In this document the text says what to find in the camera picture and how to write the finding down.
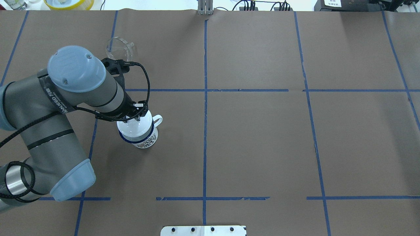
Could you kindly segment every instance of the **white mug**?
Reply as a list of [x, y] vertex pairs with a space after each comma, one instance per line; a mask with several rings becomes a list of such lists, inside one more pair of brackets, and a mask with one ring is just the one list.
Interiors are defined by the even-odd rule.
[[155, 144], [158, 134], [159, 134], [157, 126], [160, 125], [160, 123], [162, 123], [162, 120], [163, 118], [161, 115], [155, 115], [153, 117], [153, 131], [151, 132], [149, 138], [147, 138], [143, 142], [136, 143], [133, 145], [138, 148], [148, 148], [152, 146], [153, 144]]
[[117, 127], [121, 138], [133, 144], [137, 148], [148, 148], [155, 144], [158, 137], [157, 126], [162, 123], [162, 116], [155, 115], [152, 117], [150, 111], [144, 117], [140, 117], [140, 121], [131, 119], [126, 123], [117, 122]]

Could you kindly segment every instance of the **light blue joint cover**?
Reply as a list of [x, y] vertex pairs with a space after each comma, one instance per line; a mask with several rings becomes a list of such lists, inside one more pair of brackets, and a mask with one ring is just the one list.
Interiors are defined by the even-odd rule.
[[57, 202], [72, 198], [90, 188], [96, 181], [96, 175], [89, 159], [76, 165], [52, 188], [50, 194]]
[[80, 46], [60, 48], [48, 61], [47, 71], [56, 86], [76, 93], [96, 89], [106, 77], [102, 62]]
[[0, 87], [0, 128], [7, 130], [7, 131], [15, 131], [16, 128], [13, 127], [9, 121], [7, 120], [6, 113], [4, 112], [4, 94], [6, 93], [6, 88], [11, 83], [8, 83], [7, 85], [3, 85]]

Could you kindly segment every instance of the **mug handle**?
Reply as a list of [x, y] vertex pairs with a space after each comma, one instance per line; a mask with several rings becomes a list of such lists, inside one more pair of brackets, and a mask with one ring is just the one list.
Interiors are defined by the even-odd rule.
[[162, 123], [162, 116], [161, 115], [155, 115], [153, 116], [153, 122], [155, 123], [155, 127], [157, 127], [158, 125], [160, 125], [160, 123]]

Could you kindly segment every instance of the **cable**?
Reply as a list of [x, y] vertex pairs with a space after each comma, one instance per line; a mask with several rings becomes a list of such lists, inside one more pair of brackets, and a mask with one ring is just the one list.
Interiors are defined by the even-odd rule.
[[19, 162], [19, 161], [12, 161], [12, 162], [9, 162], [9, 164], [7, 166], [7, 169], [6, 169], [6, 173], [10, 169], [10, 167], [16, 166], [16, 165], [28, 169], [29, 174], [31, 175], [31, 183], [29, 184], [29, 186], [27, 187], [27, 189], [23, 193], [19, 193], [19, 194], [16, 194], [16, 195], [0, 193], [1, 198], [18, 199], [20, 197], [25, 196], [26, 194], [28, 194], [30, 191], [32, 191], [34, 189], [34, 186], [35, 186], [35, 172], [34, 172], [34, 169], [32, 169], [32, 167], [30, 165], [28, 165], [26, 163], [23, 163], [23, 162]]
[[41, 118], [39, 118], [37, 120], [34, 120], [33, 122], [31, 122], [31, 123], [25, 125], [24, 127], [18, 129], [13, 134], [11, 134], [9, 137], [5, 138], [3, 141], [0, 142], [0, 148], [3, 147], [7, 142], [9, 142], [10, 140], [12, 140], [14, 137], [18, 136], [23, 131], [25, 131], [25, 130], [31, 128], [32, 126], [34, 126], [34, 125], [36, 125], [36, 124], [38, 124], [40, 122], [43, 122], [43, 121], [45, 121], [45, 120], [47, 120], [47, 119], [49, 119], [49, 118], [51, 118], [51, 117], [53, 117], [55, 115], [59, 115], [59, 114], [61, 114], [61, 113], [58, 112], [58, 111], [55, 111], [55, 112], [50, 113], [50, 114], [48, 114], [48, 115], [46, 115], [44, 117], [41, 117]]
[[248, 5], [248, 1], [247, 0], [240, 0], [239, 2], [237, 2], [234, 6], [234, 8], [232, 10], [235, 10], [235, 7], [240, 3], [240, 2], [245, 2], [247, 4], [247, 8], [249, 7]]
[[226, 8], [223, 8], [223, 7], [216, 7], [215, 9], [217, 9], [217, 8], [222, 8], [222, 9], [225, 9], [226, 11], [229, 11], [228, 9], [226, 9]]
[[132, 62], [132, 61], [127, 62], [127, 63], [129, 63], [130, 66], [140, 66], [142, 68], [143, 72], [144, 72], [144, 75], [146, 76], [146, 80], [147, 80], [147, 98], [146, 98], [146, 101], [144, 102], [144, 106], [143, 106], [142, 109], [139, 109], [139, 111], [135, 115], [133, 115], [132, 117], [122, 118], [122, 119], [117, 119], [117, 118], [114, 118], [114, 117], [106, 116], [106, 115], [103, 115], [103, 114], [101, 114], [101, 113], [99, 113], [97, 111], [86, 109], [86, 108], [75, 107], [74, 109], [76, 109], [76, 110], [82, 110], [82, 111], [86, 111], [86, 112], [89, 112], [91, 114], [94, 114], [94, 115], [96, 115], [97, 119], [103, 120], [103, 121], [128, 121], [128, 120], [131, 120], [133, 118], [136, 118], [138, 115], [140, 115], [140, 113], [147, 108], [147, 104], [149, 102], [149, 97], [150, 97], [150, 80], [149, 80], [149, 76], [147, 75], [146, 69], [144, 68], [144, 66], [142, 64], [140, 64], [138, 62]]
[[273, 10], [274, 6], [275, 6], [277, 3], [278, 3], [278, 4], [280, 5], [280, 7], [281, 7], [281, 2], [276, 2], [276, 3], [274, 3], [274, 4], [273, 4], [273, 6], [271, 7], [270, 11], [272, 11], [272, 10]]
[[[76, 109], [76, 110], [82, 110], [82, 111], [86, 111], [86, 112], [92, 113], [92, 114], [96, 115], [97, 117], [100, 117], [98, 119], [104, 120], [104, 121], [128, 121], [128, 120], [131, 120], [131, 119], [137, 117], [142, 111], [144, 111], [145, 108], [147, 108], [147, 104], [149, 102], [149, 97], [150, 97], [150, 80], [149, 80], [149, 76], [147, 75], [146, 69], [144, 68], [144, 66], [142, 64], [140, 64], [138, 62], [128, 62], [128, 63], [130, 63], [131, 66], [140, 66], [142, 68], [142, 70], [144, 72], [144, 75], [146, 76], [146, 80], [147, 80], [147, 98], [146, 98], [146, 101], [144, 103], [143, 108], [142, 109], [139, 109], [139, 111], [134, 116], [129, 117], [129, 118], [116, 119], [116, 118], [113, 118], [113, 117], [109, 117], [109, 116], [103, 115], [103, 114], [101, 114], [101, 113], [99, 113], [97, 111], [89, 110], [89, 109], [86, 109], [86, 108], [75, 107], [74, 109]], [[58, 111], [55, 111], [53, 113], [50, 113], [50, 114], [48, 114], [46, 116], [43, 116], [43, 117], [41, 117], [39, 119], [36, 119], [33, 122], [31, 122], [31, 123], [23, 126], [22, 128], [20, 128], [17, 131], [15, 131], [13, 134], [9, 135], [9, 137], [7, 137], [3, 141], [1, 141], [0, 142], [0, 148], [3, 147], [6, 143], [8, 143], [10, 140], [12, 140], [14, 137], [18, 136], [23, 131], [25, 131], [25, 130], [31, 128], [32, 126], [34, 126], [34, 125], [36, 125], [38, 123], [41, 123], [41, 122], [43, 122], [43, 121], [45, 121], [45, 120], [47, 120], [47, 119], [49, 119], [49, 118], [51, 118], [53, 116], [59, 115], [59, 114], [61, 114], [61, 113], [58, 112]]]
[[102, 5], [101, 5], [101, 8], [100, 8], [99, 10], [102, 10], [102, 7], [104, 6], [105, 1], [106, 1], [106, 0], [104, 0], [104, 2], [103, 2], [103, 3], [102, 3]]

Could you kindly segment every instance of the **blue tape line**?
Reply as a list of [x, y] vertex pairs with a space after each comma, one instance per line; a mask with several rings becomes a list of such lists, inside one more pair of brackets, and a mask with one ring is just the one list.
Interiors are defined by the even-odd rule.
[[[115, 25], [117, 24], [117, 17], [118, 17], [118, 11], [115, 11], [115, 16], [114, 16], [114, 24], [112, 26], [112, 32], [111, 32], [111, 38], [114, 37], [114, 33], [115, 33]], [[108, 52], [110, 52], [112, 50], [112, 40], [111, 40], [111, 44], [109, 45], [109, 50]]]
[[[147, 92], [147, 89], [126, 89], [131, 92]], [[204, 92], [204, 89], [151, 89], [151, 92]]]
[[[72, 197], [66, 201], [80, 201], [81, 197]], [[110, 197], [85, 197], [84, 201], [110, 201]], [[39, 201], [55, 201], [53, 197], [41, 197]]]
[[209, 89], [209, 92], [288, 92], [288, 89]]
[[308, 89], [309, 92], [405, 92], [405, 89]]
[[[270, 197], [206, 197], [206, 201], [265, 201]], [[156, 201], [202, 201], [203, 197], [157, 197]]]
[[398, 66], [399, 74], [401, 75], [401, 79], [402, 79], [402, 82], [404, 84], [405, 91], [407, 92], [407, 97], [408, 97], [408, 100], [409, 100], [410, 105], [411, 105], [411, 110], [413, 111], [413, 115], [414, 115], [414, 118], [415, 118], [416, 123], [417, 123], [417, 128], [420, 131], [419, 118], [417, 116], [416, 109], [414, 108], [413, 101], [411, 100], [411, 95], [410, 95], [410, 92], [408, 90], [408, 86], [407, 86], [407, 83], [405, 81], [404, 74], [403, 74], [402, 69], [401, 69], [401, 65], [399, 64], [398, 56], [396, 55], [394, 44], [392, 43], [391, 35], [389, 34], [388, 24], [386, 23], [386, 17], [385, 17], [384, 11], [382, 11], [382, 19], [383, 19], [383, 23], [385, 25], [386, 34], [388, 35], [389, 44], [391, 45], [392, 53], [394, 54], [394, 57], [395, 57], [396, 65]]
[[114, 16], [114, 25], [112, 26], [112, 33], [111, 33], [111, 38], [114, 37], [114, 33], [115, 33], [115, 25], [117, 24], [117, 17], [118, 17], [118, 10], [115, 11], [115, 16]]
[[312, 115], [311, 101], [310, 101], [310, 98], [309, 98], [308, 82], [307, 82], [307, 78], [306, 78], [305, 68], [303, 66], [302, 44], [301, 44], [301, 41], [300, 41], [299, 25], [297, 23], [296, 11], [294, 11], [294, 22], [295, 22], [295, 25], [296, 25], [296, 34], [297, 34], [297, 42], [299, 44], [300, 62], [302, 64], [302, 73], [303, 73], [304, 82], [305, 82], [306, 100], [307, 100], [307, 103], [308, 103], [309, 117], [310, 117], [310, 120], [311, 120], [311, 127], [312, 127], [312, 136], [313, 136], [313, 139], [314, 139], [315, 153], [316, 153], [316, 159], [317, 159], [317, 163], [318, 163], [318, 175], [319, 175], [319, 182], [320, 182], [320, 185], [321, 185], [321, 194], [322, 194], [322, 197], [324, 198], [323, 199], [323, 205], [324, 205], [325, 222], [326, 222], [326, 226], [327, 226], [328, 236], [331, 236], [330, 220], [329, 220], [329, 217], [328, 217], [328, 209], [327, 209], [327, 201], [325, 199], [324, 180], [322, 178], [321, 161], [319, 159], [319, 151], [318, 151], [318, 144], [317, 144], [317, 140], [316, 140], [315, 125], [314, 125], [314, 120], [313, 120], [313, 115]]
[[249, 200], [249, 201], [265, 201], [270, 197], [207, 197], [209, 201], [238, 201], [238, 200]]
[[[93, 132], [92, 132], [92, 141], [90, 142], [89, 160], [92, 159], [93, 144], [95, 143], [97, 126], [98, 126], [98, 119], [95, 119], [95, 125], [93, 126]], [[79, 213], [77, 214], [76, 229], [74, 230], [74, 236], [77, 236], [77, 234], [79, 233], [79, 225], [80, 225], [80, 220], [81, 220], [81, 213], [83, 211], [83, 202], [84, 202], [85, 193], [86, 193], [86, 191], [83, 191], [82, 194], [81, 194], [80, 205], [79, 205]]]
[[203, 225], [206, 219], [207, 197], [207, 21], [204, 21], [204, 153], [203, 153]]
[[28, 18], [29, 11], [26, 11], [24, 21], [22, 22], [21, 29], [19, 30], [18, 37], [16, 38], [15, 45], [13, 46], [12, 53], [10, 54], [9, 61], [7, 62], [6, 69], [4, 70], [3, 78], [0, 82], [0, 87], [3, 86], [4, 80], [6, 79], [7, 71], [9, 70], [10, 63], [12, 62], [13, 55], [15, 54], [16, 46], [18, 45], [19, 39], [21, 37], [22, 31], [25, 27], [26, 19]]
[[[147, 89], [126, 89], [131, 92], [147, 92]], [[151, 89], [151, 92], [205, 92], [206, 89]], [[289, 92], [288, 89], [207, 89], [207, 92]]]
[[[323, 200], [323, 197], [306, 197], [307, 200]], [[420, 199], [420, 196], [330, 196], [327, 200], [370, 200], [370, 199]]]
[[95, 125], [93, 126], [93, 133], [92, 133], [92, 140], [90, 142], [90, 149], [89, 149], [89, 160], [92, 160], [93, 154], [93, 143], [95, 142], [96, 138], [96, 129], [98, 127], [98, 119], [95, 119]]
[[81, 194], [79, 212], [77, 213], [76, 228], [74, 229], [74, 236], [77, 236], [77, 234], [79, 233], [79, 226], [80, 226], [80, 220], [81, 220], [81, 213], [83, 211], [83, 202], [84, 202], [83, 199], [84, 199], [85, 192], [86, 191], [83, 191], [83, 193]]

